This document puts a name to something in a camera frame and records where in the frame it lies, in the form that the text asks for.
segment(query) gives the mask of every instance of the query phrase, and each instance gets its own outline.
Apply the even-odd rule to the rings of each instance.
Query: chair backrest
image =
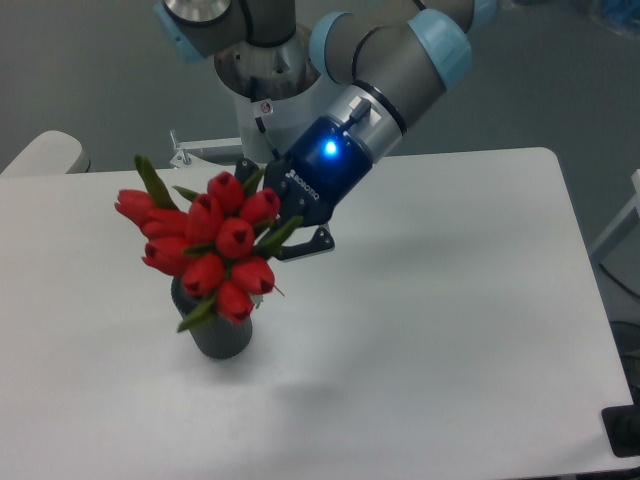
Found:
[[[0,177],[30,177],[85,173],[91,160],[78,140],[50,130],[39,135],[20,152]]]

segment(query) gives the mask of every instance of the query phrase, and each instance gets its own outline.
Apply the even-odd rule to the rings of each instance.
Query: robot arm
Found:
[[[333,19],[336,27],[340,18]],[[317,50],[327,51],[333,32],[343,34],[326,31],[325,48]],[[356,69],[351,86],[283,159],[267,166],[265,185],[282,199],[285,219],[302,215],[305,226],[327,223],[336,205],[471,65],[465,33],[436,10],[374,30],[364,48],[378,56]]]
[[[466,73],[471,47],[465,32],[486,23],[496,1],[400,0],[367,17],[336,13],[316,25],[309,46],[313,64],[348,87],[266,167],[265,187],[282,201],[280,220],[299,215],[303,226],[321,226],[311,242],[288,247],[280,259],[333,247],[322,226],[373,165]],[[168,18],[169,26],[179,25],[180,35],[203,57],[243,40],[261,51],[278,51],[277,42],[286,43],[296,29],[294,0],[165,0],[157,8],[163,23]],[[385,17],[389,22],[383,25]],[[257,18],[266,20],[256,27]],[[270,43],[261,43],[267,39]],[[281,86],[273,91],[282,91]]]

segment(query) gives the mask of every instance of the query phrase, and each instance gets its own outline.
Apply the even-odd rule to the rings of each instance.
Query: black cable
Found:
[[[627,292],[629,295],[631,295],[633,298],[640,300],[640,293],[634,292],[633,290],[631,290],[629,287],[627,287],[624,283],[622,283],[620,280],[618,280],[613,273],[611,273],[609,270],[607,270],[607,267],[605,267],[602,263],[600,265],[598,265],[600,267],[600,270],[602,270],[602,273],[604,273],[607,277],[609,277],[609,279],[615,283],[616,285],[618,285],[622,290],[624,290],[625,292]]]

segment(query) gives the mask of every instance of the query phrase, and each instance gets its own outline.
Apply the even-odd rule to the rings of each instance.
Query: gray vase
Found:
[[[174,277],[171,282],[171,298],[183,319],[198,306],[198,300],[187,295],[179,277]],[[224,360],[237,355],[249,344],[253,325],[251,318],[242,323],[233,323],[218,315],[213,322],[189,331],[202,353],[207,357]]]

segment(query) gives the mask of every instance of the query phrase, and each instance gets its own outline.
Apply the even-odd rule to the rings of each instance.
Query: artificial flower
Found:
[[[142,234],[148,239],[164,237],[184,237],[188,216],[180,210],[153,208],[148,220],[142,226]]]
[[[192,259],[182,254],[189,242],[182,237],[155,238],[145,246],[142,261],[165,275],[179,277],[184,274]]]
[[[198,195],[189,209],[186,237],[192,244],[213,243],[224,221],[222,208],[215,198]]]
[[[216,300],[218,313],[233,323],[244,322],[253,310],[249,295],[235,283],[226,280],[218,287]]]
[[[231,267],[231,281],[248,293],[263,295],[273,290],[276,280],[267,261],[253,255]]]
[[[225,273],[222,259],[214,253],[207,253],[187,267],[182,285],[191,297],[203,297],[222,283]]]
[[[240,218],[246,220],[251,225],[273,220],[280,211],[280,199],[271,188],[265,188],[261,192],[247,198],[240,210]]]
[[[218,200],[225,215],[233,215],[244,203],[242,184],[229,172],[222,172],[207,184],[207,193]]]
[[[115,207],[119,213],[141,228],[147,221],[147,214],[155,205],[147,192],[120,190]]]
[[[253,250],[253,227],[240,218],[227,218],[216,238],[220,254],[230,259],[245,257]]]

